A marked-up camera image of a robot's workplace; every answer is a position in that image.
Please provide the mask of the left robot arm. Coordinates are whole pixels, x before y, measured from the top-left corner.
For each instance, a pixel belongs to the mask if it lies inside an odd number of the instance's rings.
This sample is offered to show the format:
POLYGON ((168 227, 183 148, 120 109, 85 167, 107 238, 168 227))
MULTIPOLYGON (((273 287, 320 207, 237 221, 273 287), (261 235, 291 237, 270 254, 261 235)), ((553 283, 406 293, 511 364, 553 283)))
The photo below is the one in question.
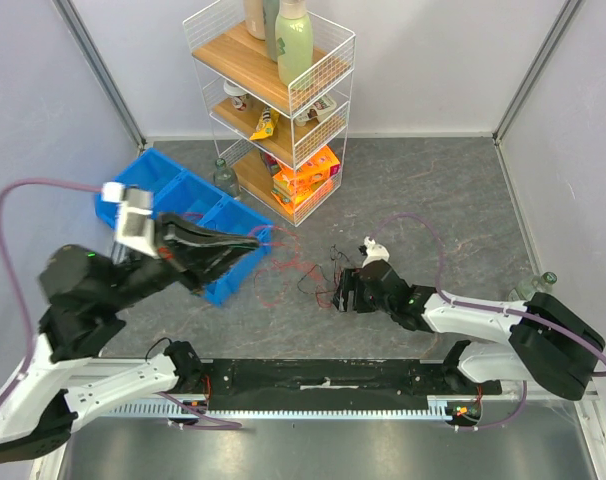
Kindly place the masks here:
POLYGON ((31 358, 0 393, 0 464, 47 455, 129 400, 198 389, 202 363, 187 341, 101 381, 82 387, 67 381, 125 327, 120 311, 174 283, 200 293, 260 247, 254 236, 202 228, 173 213, 134 214, 115 236, 129 250, 125 260, 65 245, 41 273, 49 307, 31 358))

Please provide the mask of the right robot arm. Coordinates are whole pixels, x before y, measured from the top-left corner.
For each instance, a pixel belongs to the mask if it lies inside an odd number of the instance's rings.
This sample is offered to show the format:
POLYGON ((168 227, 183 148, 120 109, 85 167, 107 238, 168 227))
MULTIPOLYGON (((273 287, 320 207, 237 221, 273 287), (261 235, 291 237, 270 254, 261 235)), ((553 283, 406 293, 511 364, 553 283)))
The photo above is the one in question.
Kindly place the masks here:
POLYGON ((332 299, 339 311, 382 311, 410 331, 456 333, 441 381, 460 394, 488 381, 534 381, 549 393, 580 400, 605 341, 548 293, 529 301, 445 300, 434 287, 410 285, 385 260, 342 272, 332 299))

